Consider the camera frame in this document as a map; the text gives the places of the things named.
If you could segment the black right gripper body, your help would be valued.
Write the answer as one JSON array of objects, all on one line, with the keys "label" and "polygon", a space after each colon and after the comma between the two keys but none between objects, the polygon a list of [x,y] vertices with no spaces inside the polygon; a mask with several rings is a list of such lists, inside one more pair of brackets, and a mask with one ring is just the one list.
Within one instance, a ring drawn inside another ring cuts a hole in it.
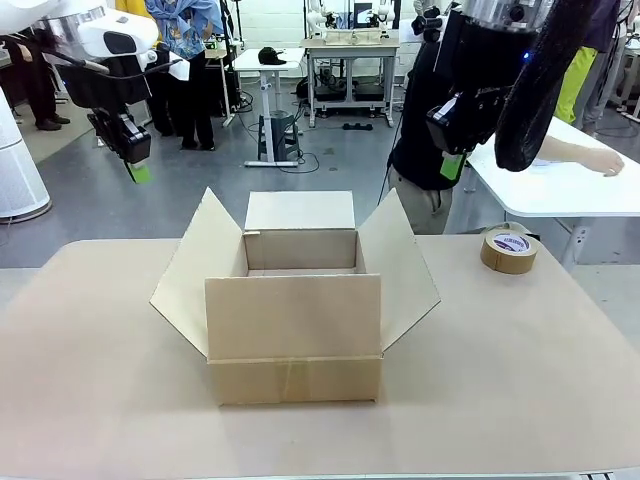
[{"label": "black right gripper body", "polygon": [[524,64],[525,32],[481,25],[460,12],[448,15],[434,73],[455,92],[512,86]]}]

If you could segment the person's left hand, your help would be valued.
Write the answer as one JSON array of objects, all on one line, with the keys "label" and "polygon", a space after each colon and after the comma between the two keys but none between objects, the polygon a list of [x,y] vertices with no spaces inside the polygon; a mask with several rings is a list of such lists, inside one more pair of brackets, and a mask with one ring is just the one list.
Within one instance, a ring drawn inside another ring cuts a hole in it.
[{"label": "person's left hand", "polygon": [[617,152],[608,149],[590,151],[588,168],[601,173],[605,177],[617,176],[625,167],[625,163]]}]

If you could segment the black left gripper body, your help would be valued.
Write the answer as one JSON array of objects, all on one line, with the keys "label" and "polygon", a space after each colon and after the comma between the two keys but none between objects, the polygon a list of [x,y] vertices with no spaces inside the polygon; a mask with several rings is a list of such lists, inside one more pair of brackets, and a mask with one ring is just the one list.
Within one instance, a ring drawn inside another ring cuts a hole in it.
[{"label": "black left gripper body", "polygon": [[58,64],[56,70],[71,101],[81,108],[123,108],[150,97],[144,77],[129,79],[141,74],[136,56],[112,57],[100,61],[109,69],[108,74]]}]

